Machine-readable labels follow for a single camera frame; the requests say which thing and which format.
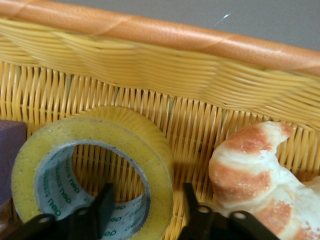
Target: tape roll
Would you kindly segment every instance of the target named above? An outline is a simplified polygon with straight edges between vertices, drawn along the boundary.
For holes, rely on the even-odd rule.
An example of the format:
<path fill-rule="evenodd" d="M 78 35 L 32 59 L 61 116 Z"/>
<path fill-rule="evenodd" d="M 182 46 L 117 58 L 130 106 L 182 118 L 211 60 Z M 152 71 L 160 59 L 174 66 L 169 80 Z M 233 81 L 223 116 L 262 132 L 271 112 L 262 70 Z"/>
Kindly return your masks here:
<path fill-rule="evenodd" d="M 116 205 L 103 239 L 160 239 L 172 218 L 172 153 L 151 121 L 123 107 L 90 109 L 48 124 L 26 141 L 11 183 L 21 220 L 43 212 L 62 219 L 93 200 L 72 170 L 72 154 L 80 144 L 98 145 L 124 157 L 145 188 L 138 198 Z"/>

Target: gray background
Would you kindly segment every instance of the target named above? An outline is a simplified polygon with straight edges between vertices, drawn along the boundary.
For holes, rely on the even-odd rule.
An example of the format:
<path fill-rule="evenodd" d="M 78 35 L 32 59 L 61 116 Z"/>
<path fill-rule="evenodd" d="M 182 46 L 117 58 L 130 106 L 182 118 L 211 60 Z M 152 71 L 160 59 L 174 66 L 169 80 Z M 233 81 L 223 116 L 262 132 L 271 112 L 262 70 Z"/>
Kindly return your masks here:
<path fill-rule="evenodd" d="M 320 51 L 320 0 L 55 0 Z"/>

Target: basket rim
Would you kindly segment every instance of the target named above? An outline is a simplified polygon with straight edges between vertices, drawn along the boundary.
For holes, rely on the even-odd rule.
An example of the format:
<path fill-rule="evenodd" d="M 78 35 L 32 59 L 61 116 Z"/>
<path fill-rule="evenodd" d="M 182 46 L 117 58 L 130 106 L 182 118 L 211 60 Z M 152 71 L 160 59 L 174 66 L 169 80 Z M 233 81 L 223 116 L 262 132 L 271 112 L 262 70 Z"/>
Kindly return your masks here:
<path fill-rule="evenodd" d="M 182 23 L 50 0 L 0 0 L 0 17 L 320 76 L 320 51 Z"/>

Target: gray tape core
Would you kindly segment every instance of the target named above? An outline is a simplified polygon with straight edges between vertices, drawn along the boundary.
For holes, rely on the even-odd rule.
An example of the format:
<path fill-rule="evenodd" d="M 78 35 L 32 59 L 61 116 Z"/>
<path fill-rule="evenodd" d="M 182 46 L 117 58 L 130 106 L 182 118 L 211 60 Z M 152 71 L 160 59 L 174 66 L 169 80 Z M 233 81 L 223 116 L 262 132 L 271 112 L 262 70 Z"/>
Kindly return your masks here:
<path fill-rule="evenodd" d="M 104 231 L 103 240 L 128 239 L 142 227 L 150 210 L 150 188 L 142 169 L 129 156 L 105 143 L 76 141 L 61 145 L 48 152 L 37 170 L 35 196 L 40 211 L 63 219 L 74 210 L 89 206 L 94 197 L 79 184 L 72 167 L 72 156 L 77 145 L 98 145 L 124 157 L 137 171 L 145 192 L 139 197 L 116 203 L 110 222 Z"/>

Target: croissant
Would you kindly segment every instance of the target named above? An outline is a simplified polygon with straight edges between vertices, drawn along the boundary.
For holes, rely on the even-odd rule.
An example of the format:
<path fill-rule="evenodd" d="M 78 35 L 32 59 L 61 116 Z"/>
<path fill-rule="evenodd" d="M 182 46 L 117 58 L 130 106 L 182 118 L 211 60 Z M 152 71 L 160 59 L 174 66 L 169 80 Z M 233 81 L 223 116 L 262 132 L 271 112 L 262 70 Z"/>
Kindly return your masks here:
<path fill-rule="evenodd" d="M 276 157 L 291 134 L 288 124 L 267 121 L 220 144 L 208 170 L 213 209 L 247 211 L 281 240 L 320 240 L 320 177 L 303 184 Z"/>
<path fill-rule="evenodd" d="M 0 205 L 0 239 L 6 238 L 20 226 L 20 222 L 13 219 L 11 206 L 12 199 Z"/>

